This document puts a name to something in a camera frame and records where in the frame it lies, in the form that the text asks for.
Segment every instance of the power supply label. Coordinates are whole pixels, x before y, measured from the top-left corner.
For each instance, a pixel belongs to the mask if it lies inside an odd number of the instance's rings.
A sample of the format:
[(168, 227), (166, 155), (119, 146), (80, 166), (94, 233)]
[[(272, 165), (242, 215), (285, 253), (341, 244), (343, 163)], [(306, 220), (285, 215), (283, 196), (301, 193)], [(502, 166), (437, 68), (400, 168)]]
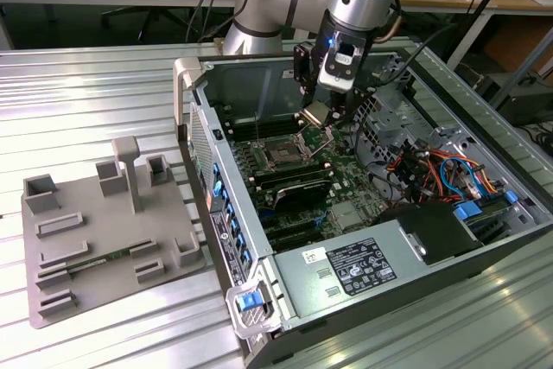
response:
[(327, 251), (327, 258), (349, 296), (397, 278), (373, 238)]

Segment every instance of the office chair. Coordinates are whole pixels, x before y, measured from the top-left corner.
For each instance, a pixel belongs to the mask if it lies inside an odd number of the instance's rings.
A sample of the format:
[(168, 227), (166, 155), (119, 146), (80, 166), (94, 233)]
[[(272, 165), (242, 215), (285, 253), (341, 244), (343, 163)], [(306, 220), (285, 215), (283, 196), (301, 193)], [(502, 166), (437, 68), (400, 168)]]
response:
[[(144, 24), (140, 29), (140, 34), (138, 34), (138, 42), (140, 43), (144, 42), (146, 35), (148, 33), (148, 29), (151, 26), (152, 22), (159, 21), (160, 16), (163, 16), (166, 19), (170, 20), (171, 22), (177, 24), (181, 28), (186, 29), (188, 27), (188, 22), (176, 16), (175, 14), (171, 13), (169, 9), (177, 9), (177, 8), (166, 8), (166, 7), (160, 7), (160, 6), (128, 6), (120, 9), (110, 10), (102, 13), (102, 17), (101, 17), (102, 28), (108, 29), (110, 27), (111, 17), (129, 15), (131, 13), (148, 12), (148, 15), (146, 15), (146, 20), (144, 20)], [(197, 32), (197, 29), (195, 29), (194, 27), (192, 27), (192, 30), (194, 32)]]

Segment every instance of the blue latch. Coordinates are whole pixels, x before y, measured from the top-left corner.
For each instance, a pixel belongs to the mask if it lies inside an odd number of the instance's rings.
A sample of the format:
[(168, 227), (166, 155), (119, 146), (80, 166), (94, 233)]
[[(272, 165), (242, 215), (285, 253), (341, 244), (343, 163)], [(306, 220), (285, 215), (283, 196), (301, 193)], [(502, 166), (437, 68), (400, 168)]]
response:
[(223, 181), (217, 181), (215, 183), (215, 187), (213, 188), (213, 196), (215, 197), (221, 196), (222, 191), (223, 191)]
[(251, 262), (251, 255), (250, 255), (250, 252), (248, 250), (244, 251), (244, 253), (242, 254), (242, 257), (244, 257), (244, 261), (247, 264)]
[(476, 215), (480, 215), (482, 210), (474, 201), (463, 202), (457, 205), (454, 210), (455, 216), (460, 220), (465, 220)]
[(256, 309), (257, 307), (261, 307), (263, 305), (263, 298), (261, 297), (261, 293), (258, 291), (244, 294), (243, 296), (238, 298), (238, 306), (240, 307), (240, 311)]
[(231, 228), (232, 228), (232, 236), (236, 237), (236, 234), (238, 233), (238, 231), (240, 231), (240, 224), (238, 223), (236, 218), (232, 219)]
[(510, 204), (518, 202), (518, 196), (512, 190), (507, 190), (505, 192), (505, 198)]
[(240, 249), (241, 247), (243, 247), (245, 245), (245, 241), (244, 241), (244, 235), (242, 235), (241, 233), (239, 234), (238, 238), (237, 238), (237, 241), (236, 241), (236, 247), (238, 249)]

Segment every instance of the metal slotted worktable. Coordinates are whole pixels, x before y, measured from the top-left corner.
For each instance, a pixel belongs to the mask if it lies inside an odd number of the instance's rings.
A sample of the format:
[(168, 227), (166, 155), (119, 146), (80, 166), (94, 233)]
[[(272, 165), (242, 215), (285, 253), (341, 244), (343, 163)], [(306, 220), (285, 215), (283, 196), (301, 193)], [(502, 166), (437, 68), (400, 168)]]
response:
[[(405, 39), (392, 43), (413, 48)], [(94, 175), (94, 163), (112, 156), (114, 137), (136, 136), (141, 160), (160, 152), (167, 157), (199, 239), (205, 242), (174, 134), (172, 65), (182, 56), (215, 53), (214, 48), (174, 45), (0, 56), (1, 367), (243, 366), (210, 259), (191, 277), (50, 327), (35, 330), (27, 320), (19, 214), (22, 179), (46, 172), (56, 181)], [(441, 69), (433, 60), (428, 53), (418, 61), (440, 79)], [(455, 77), (443, 75), (440, 82), (449, 83), (448, 91), (485, 124), (486, 105), (467, 95), (466, 86)], [(424, 106), (422, 88), (420, 94)], [(425, 110), (430, 115), (437, 111)], [(186, 104), (183, 111), (188, 112)], [(549, 162), (528, 153), (526, 143), (519, 144), (522, 139), (506, 124), (488, 124), (485, 127), (509, 153), (553, 191)], [(551, 367), (552, 297), (549, 234), (477, 277), (298, 353), (277, 367)]]

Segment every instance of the circuit board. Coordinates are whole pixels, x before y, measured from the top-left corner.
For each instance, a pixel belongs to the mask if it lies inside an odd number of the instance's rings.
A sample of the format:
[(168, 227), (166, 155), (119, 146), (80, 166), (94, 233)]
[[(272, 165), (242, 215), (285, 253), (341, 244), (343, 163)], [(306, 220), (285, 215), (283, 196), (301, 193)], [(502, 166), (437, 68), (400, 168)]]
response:
[[(265, 137), (244, 142), (231, 142), (242, 178), (276, 251), (287, 251), (323, 239), (369, 226), (386, 208), (376, 187), (369, 181), (366, 169), (355, 156), (349, 156), (352, 141), (336, 129), (319, 129), (308, 124), (297, 134)], [(314, 171), (301, 176), (308, 180), (325, 169), (322, 181), (330, 190), (308, 207), (275, 209), (275, 189), (254, 183), (265, 176), (286, 176), (290, 172)], [(280, 188), (296, 185), (302, 179), (282, 179)]]

